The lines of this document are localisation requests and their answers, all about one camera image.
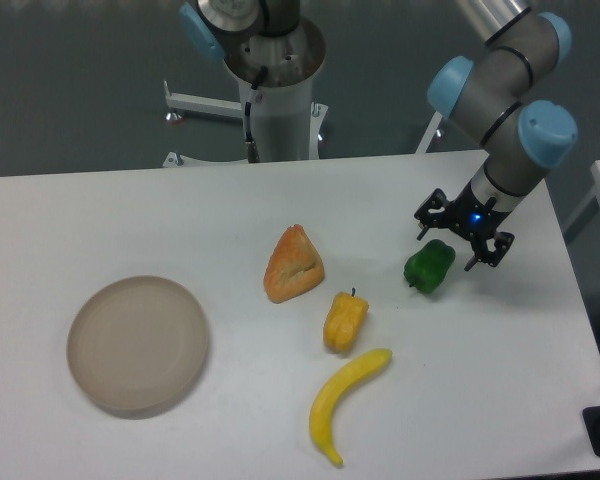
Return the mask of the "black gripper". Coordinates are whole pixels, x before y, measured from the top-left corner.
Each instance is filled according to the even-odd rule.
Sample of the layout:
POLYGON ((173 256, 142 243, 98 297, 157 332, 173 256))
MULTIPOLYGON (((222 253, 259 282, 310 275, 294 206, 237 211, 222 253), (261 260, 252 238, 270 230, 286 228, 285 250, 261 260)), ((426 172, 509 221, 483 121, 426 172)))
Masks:
POLYGON ((513 233, 499 230, 511 209, 502 205, 497 193, 479 199, 468 183, 450 202, 446 194, 436 188, 414 213, 420 227, 417 239, 422 240, 430 229, 449 229, 452 224, 453 231, 468 240, 473 251, 465 271, 478 263, 497 267, 515 240, 513 233))

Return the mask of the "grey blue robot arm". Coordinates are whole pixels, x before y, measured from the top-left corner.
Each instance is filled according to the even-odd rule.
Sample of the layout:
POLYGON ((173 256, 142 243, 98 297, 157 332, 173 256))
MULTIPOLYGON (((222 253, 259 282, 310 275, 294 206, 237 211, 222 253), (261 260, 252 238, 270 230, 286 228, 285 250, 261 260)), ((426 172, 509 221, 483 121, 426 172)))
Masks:
MULTIPOLYGON (((574 118, 524 95, 569 54, 568 24, 523 1, 463 1, 460 9, 487 55, 456 57, 432 80, 427 99, 485 152, 486 160, 454 199, 435 190, 417 209, 422 230, 466 240, 472 262, 496 266, 514 237, 501 223, 558 167, 578 136, 574 118)), ((296 1, 188 1, 179 18, 189 40, 221 61, 236 80, 237 115, 249 162, 305 160, 317 154, 311 100, 326 43, 296 1)))

